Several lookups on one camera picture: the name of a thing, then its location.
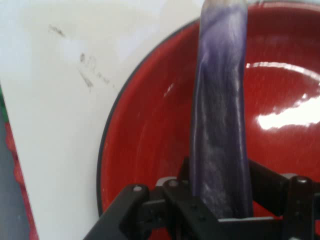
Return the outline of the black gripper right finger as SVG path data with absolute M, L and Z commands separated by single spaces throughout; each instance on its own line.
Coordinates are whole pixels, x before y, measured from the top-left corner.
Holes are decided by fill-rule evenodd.
M 282 217 L 281 240 L 318 240 L 320 184 L 306 176 L 287 178 L 265 166 L 249 162 L 253 200 Z

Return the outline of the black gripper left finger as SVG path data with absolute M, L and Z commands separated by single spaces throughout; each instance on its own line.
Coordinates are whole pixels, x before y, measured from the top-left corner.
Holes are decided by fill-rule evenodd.
M 147 240 L 167 229 L 173 240 L 216 240 L 218 221 L 189 189 L 189 159 L 177 178 L 153 190 L 130 184 L 116 196 L 85 236 L 86 240 Z

